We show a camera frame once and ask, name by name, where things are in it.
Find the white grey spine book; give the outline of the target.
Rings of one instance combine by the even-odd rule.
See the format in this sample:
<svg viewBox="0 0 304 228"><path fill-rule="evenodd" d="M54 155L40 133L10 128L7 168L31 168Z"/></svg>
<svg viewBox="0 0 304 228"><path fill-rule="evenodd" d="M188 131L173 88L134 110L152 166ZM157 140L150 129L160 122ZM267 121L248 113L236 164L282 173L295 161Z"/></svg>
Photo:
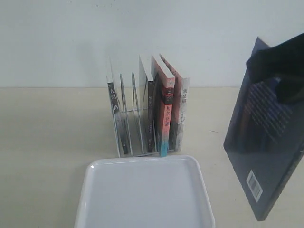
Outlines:
<svg viewBox="0 0 304 228"><path fill-rule="evenodd" d="M169 149L179 152L182 148L187 100L189 96L190 76L180 66L180 62L176 60L176 58L167 54L160 54L160 57L175 77L171 126L169 132Z"/></svg>

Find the dark maroon book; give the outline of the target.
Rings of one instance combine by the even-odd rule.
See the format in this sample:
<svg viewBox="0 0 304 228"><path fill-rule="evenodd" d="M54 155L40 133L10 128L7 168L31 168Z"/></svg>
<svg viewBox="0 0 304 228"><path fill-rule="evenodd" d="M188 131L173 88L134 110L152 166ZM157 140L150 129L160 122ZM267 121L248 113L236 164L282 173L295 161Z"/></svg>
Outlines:
<svg viewBox="0 0 304 228"><path fill-rule="evenodd" d="M153 152L154 149L154 85L155 81L151 74L151 56L139 54L140 118L144 133L144 142L148 153Z"/></svg>

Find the dark blue book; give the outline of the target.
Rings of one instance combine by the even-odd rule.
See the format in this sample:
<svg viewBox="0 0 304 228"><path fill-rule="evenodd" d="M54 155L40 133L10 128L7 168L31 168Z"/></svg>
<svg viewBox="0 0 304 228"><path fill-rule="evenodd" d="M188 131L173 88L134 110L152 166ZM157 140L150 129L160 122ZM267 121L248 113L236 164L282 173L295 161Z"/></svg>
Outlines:
<svg viewBox="0 0 304 228"><path fill-rule="evenodd" d="M257 38L251 56L267 48ZM277 84L275 77L253 83L246 68L223 143L258 221L267 218L304 154L304 101L279 103Z"/></svg>

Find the red teal spine book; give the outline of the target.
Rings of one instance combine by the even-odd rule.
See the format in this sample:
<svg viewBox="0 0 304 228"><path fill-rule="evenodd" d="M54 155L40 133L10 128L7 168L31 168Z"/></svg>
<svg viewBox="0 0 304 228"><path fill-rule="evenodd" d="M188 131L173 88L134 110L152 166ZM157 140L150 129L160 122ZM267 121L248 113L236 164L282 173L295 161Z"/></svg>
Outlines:
<svg viewBox="0 0 304 228"><path fill-rule="evenodd" d="M159 55L153 54L151 61L151 74L155 82L154 128L156 130L156 150L160 157L165 157L169 147L175 77Z"/></svg>

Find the black grey book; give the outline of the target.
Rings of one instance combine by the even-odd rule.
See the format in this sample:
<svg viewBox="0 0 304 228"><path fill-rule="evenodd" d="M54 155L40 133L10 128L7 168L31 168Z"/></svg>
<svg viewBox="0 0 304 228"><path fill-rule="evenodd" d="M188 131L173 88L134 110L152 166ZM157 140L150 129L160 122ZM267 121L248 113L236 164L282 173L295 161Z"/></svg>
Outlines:
<svg viewBox="0 0 304 228"><path fill-rule="evenodd" d="M119 156L121 153L123 153L123 155L126 156L129 155L131 151L130 140L126 129L126 121L121 112L121 106L120 106L117 90L115 87L114 72L113 72L113 66L110 56L106 58L106 67L107 67L106 79L107 79L109 98L111 103L111 110L114 120L115 134L117 136L117 143L119 143L118 145Z"/></svg>

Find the white plastic tray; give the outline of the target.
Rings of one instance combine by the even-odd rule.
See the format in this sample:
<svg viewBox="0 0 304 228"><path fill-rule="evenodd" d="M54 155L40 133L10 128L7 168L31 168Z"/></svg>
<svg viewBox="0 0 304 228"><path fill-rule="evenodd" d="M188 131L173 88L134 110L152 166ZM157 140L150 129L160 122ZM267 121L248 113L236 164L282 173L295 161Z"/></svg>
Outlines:
<svg viewBox="0 0 304 228"><path fill-rule="evenodd" d="M189 155L101 159L88 165L76 228L213 228L200 166Z"/></svg>

